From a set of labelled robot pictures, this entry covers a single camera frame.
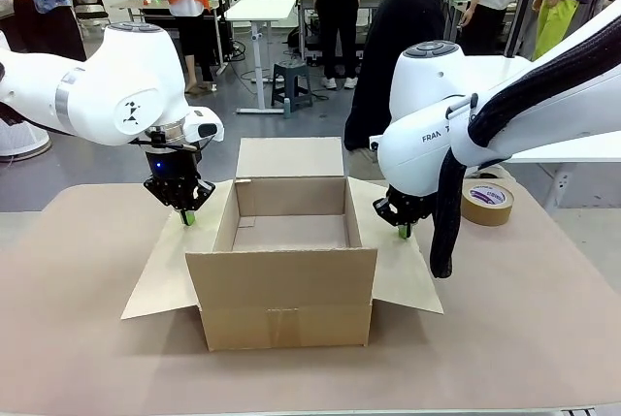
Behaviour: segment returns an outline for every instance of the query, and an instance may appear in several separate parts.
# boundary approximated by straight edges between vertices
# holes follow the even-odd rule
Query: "floor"
[[[247,35],[238,36],[250,48]],[[286,34],[275,36],[272,58],[287,58]],[[100,40],[86,40],[89,52]],[[193,106],[213,109],[225,127],[225,141],[214,143],[204,152],[199,171],[203,178],[220,181],[235,174],[236,159],[242,137],[341,136],[353,93],[347,90],[322,91],[321,71],[311,69],[312,86],[323,100],[312,108],[295,112],[290,119],[280,115],[237,115],[238,107],[256,106],[256,86],[247,73],[248,59],[231,64],[216,79],[217,92],[191,100]],[[270,87],[265,88],[269,100]],[[47,153],[10,166],[0,163],[0,249],[7,247],[37,217],[62,189],[82,183],[142,182],[148,177],[143,153],[135,146],[106,147],[83,140],[51,135],[53,146]],[[536,165],[508,165],[509,171],[533,196],[542,201],[551,177]],[[591,259],[608,283],[621,293],[621,165],[580,165],[575,172],[564,202],[555,220],[574,243]],[[599,408],[605,416],[621,415],[621,406]]]

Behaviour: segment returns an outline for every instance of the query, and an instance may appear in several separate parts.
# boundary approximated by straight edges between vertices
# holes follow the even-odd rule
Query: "roll of tape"
[[[462,189],[462,215],[488,227],[506,224],[513,208],[513,195],[488,181],[466,181]]]

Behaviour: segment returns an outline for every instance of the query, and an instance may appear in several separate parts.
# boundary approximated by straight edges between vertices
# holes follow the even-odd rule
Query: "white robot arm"
[[[491,88],[477,81],[489,75],[476,71],[480,58],[464,56],[451,43],[425,43],[402,54],[391,92],[393,122],[375,140],[391,185],[376,210],[408,227],[434,216],[435,276],[451,274],[467,169],[621,129],[620,43],[617,1],[536,62],[516,60],[519,73]]]
[[[200,142],[221,141],[224,128],[211,110],[188,106],[183,89],[172,40],[145,23],[109,25],[85,62],[0,48],[0,103],[91,142],[139,144],[152,172],[145,186],[189,225],[213,190],[196,170]]]

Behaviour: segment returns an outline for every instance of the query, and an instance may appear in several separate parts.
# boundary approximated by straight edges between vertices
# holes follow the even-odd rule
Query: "black pants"
[[[28,52],[86,60],[80,29],[71,7],[56,7],[46,14],[39,14],[32,0],[16,0],[13,7],[19,34]]]
[[[470,23],[462,28],[459,45],[466,55],[492,55],[503,29],[507,9],[497,11],[478,5]]]
[[[201,66],[203,81],[213,81],[212,53],[208,41],[208,32],[205,29],[205,18],[199,16],[176,16],[177,27],[179,30],[179,41],[181,43],[181,53],[193,55],[196,62]]]
[[[324,75],[328,79],[336,76],[335,51],[337,49],[337,32],[341,35],[345,76],[356,77],[356,20],[358,4],[346,4],[340,7],[322,7],[319,2],[319,25],[321,28],[321,50],[323,51]]]

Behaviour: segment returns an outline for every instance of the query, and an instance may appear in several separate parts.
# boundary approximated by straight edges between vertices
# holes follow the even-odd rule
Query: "chair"
[[[277,87],[277,78],[284,78],[284,86]],[[307,87],[298,84],[299,77],[306,77]],[[275,102],[283,103],[284,118],[289,118],[292,112],[303,103],[312,106],[311,74],[309,66],[301,60],[283,60],[274,64],[272,74],[272,107]]]
[[[71,0],[76,12],[76,19],[81,28],[87,28],[106,21],[110,24],[110,16],[106,12],[103,0]]]

